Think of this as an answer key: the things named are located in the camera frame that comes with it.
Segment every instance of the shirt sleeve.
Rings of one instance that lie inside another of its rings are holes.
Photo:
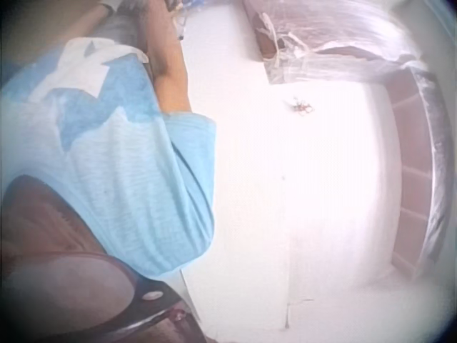
[[[198,114],[163,114],[186,190],[203,227],[214,227],[215,123]]]

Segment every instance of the spider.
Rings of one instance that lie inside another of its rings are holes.
[[[293,98],[293,100],[295,101],[295,104],[292,105],[292,109],[294,112],[298,112],[301,116],[304,116],[304,114],[309,114],[314,111],[314,108],[307,102],[298,100],[296,97]]]

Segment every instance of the chair backrest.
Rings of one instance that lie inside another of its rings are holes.
[[[55,253],[22,259],[3,281],[2,291],[6,313],[30,342],[136,342],[130,340],[135,334],[161,322],[169,323],[160,326],[162,331],[176,333],[168,342],[206,342],[172,288],[107,255]]]

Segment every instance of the plastic wrap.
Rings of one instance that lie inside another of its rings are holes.
[[[438,83],[433,76],[414,69],[413,75],[424,104],[432,146],[431,209],[421,257],[422,264],[427,265],[427,260],[437,262],[448,226],[455,172],[454,150],[451,122]]]
[[[369,0],[244,0],[273,84],[304,79],[378,81],[420,51]]]

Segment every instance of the white floor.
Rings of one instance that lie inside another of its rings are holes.
[[[192,106],[218,124],[216,236],[184,279],[209,334],[263,342],[248,332],[293,332],[310,300],[356,298],[389,269],[401,196],[395,122],[382,86],[270,86],[237,3],[191,16],[183,48]],[[291,111],[295,96],[314,112]]]

